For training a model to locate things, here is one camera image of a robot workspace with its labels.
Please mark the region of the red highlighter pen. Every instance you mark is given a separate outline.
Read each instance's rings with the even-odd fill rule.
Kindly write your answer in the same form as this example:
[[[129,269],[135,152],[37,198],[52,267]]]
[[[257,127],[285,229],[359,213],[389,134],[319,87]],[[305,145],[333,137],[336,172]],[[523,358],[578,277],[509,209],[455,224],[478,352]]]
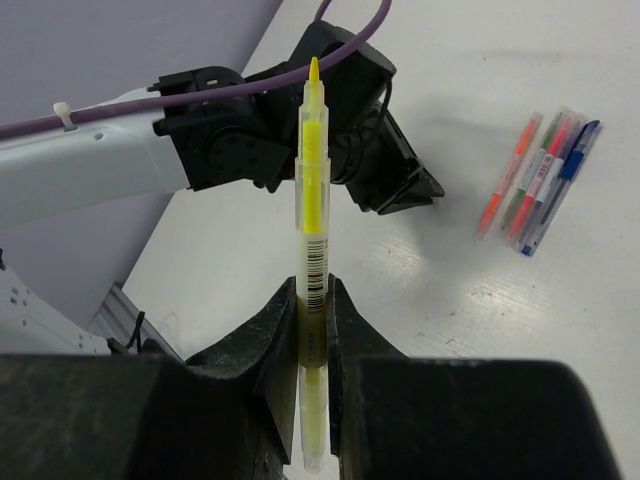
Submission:
[[[547,150],[546,155],[539,165],[539,169],[537,170],[533,180],[529,185],[529,188],[526,191],[524,200],[510,228],[509,235],[507,238],[504,238],[510,244],[514,244],[518,241],[518,238],[522,230],[524,229],[524,226],[533,208],[534,200],[542,187],[543,181],[547,177],[557,154],[564,147],[567,137],[574,128],[574,120],[574,112],[570,109],[567,109],[567,115],[561,120],[561,123],[559,124],[554,134],[554,138],[549,146],[549,149]]]

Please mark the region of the green highlighter pen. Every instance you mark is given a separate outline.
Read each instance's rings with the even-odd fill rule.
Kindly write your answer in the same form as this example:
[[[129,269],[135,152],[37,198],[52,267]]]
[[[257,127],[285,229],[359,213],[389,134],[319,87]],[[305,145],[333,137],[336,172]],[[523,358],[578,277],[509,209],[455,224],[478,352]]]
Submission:
[[[539,169],[539,165],[542,162],[544,156],[549,149],[549,146],[554,138],[554,134],[561,123],[561,120],[567,115],[567,108],[561,107],[559,111],[556,113],[550,125],[547,127],[542,140],[538,147],[535,149],[531,160],[529,161],[527,168],[518,183],[518,186],[514,192],[514,195],[506,209],[506,212],[503,216],[502,222],[499,228],[499,234],[503,238],[507,238],[509,235],[510,228],[513,224],[515,216],[524,200],[525,194],[531,181],[533,180],[537,170]]]

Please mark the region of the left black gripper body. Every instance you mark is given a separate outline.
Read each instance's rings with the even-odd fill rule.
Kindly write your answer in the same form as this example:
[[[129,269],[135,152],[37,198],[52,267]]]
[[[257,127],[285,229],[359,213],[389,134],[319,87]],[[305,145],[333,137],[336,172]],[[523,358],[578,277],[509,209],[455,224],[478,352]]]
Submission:
[[[374,104],[364,122],[330,137],[331,182],[363,212],[387,215],[428,206],[445,195],[389,111]]]

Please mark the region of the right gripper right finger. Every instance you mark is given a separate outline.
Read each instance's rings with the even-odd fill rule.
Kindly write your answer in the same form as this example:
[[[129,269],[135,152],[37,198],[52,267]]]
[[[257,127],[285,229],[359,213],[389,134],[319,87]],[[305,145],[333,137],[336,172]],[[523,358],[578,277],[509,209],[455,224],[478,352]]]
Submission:
[[[591,396],[549,360],[403,354],[329,281],[330,448],[344,479],[617,479]]]

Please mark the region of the yellow highlighter pen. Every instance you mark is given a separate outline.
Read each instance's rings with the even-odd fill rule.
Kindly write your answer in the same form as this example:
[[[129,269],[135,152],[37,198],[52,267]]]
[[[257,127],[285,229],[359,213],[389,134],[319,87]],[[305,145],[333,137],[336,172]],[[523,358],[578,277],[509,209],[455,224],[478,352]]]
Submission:
[[[329,110],[314,57],[298,114],[295,160],[295,225],[299,420],[303,465],[321,471],[327,438],[327,326],[330,170]]]

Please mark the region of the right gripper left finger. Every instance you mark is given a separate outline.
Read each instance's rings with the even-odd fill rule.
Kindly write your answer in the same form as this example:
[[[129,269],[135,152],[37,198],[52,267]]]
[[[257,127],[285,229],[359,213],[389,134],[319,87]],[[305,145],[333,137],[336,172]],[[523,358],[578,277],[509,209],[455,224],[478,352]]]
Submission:
[[[5,479],[278,479],[292,456],[295,282],[224,338],[166,354],[1,358]]]

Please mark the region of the orange highlighter pen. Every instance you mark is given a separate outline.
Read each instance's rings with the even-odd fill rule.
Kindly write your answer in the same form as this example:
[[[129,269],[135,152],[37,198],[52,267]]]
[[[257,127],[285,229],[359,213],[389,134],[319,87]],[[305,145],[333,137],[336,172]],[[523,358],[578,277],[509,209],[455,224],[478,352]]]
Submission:
[[[539,112],[533,112],[527,123],[525,124],[518,141],[512,151],[506,168],[492,191],[489,201],[479,219],[478,225],[475,230],[475,238],[481,239],[489,230],[506,193],[511,187],[514,178],[522,164],[525,154],[527,153],[530,144],[535,137],[540,123],[543,119],[543,115]]]

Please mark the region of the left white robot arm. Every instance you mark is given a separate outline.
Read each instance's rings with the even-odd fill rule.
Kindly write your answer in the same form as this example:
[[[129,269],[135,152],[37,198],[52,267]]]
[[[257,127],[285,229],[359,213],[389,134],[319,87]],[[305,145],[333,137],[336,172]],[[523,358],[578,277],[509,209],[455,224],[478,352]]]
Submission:
[[[312,22],[290,58],[243,77],[225,67],[162,76],[103,105],[1,131],[1,224],[14,227],[143,193],[294,177],[308,64],[321,60],[330,178],[380,215],[443,196],[389,112],[395,66],[341,27]]]

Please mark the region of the blue pen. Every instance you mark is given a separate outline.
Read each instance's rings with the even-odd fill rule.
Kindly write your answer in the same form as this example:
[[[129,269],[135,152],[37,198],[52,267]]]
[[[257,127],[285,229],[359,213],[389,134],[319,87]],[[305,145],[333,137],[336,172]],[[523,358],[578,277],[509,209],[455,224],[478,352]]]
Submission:
[[[519,240],[518,250],[521,254],[531,257],[540,246],[599,129],[599,120],[591,120],[582,126],[563,164],[553,171],[551,181],[546,181],[539,191],[531,216]]]

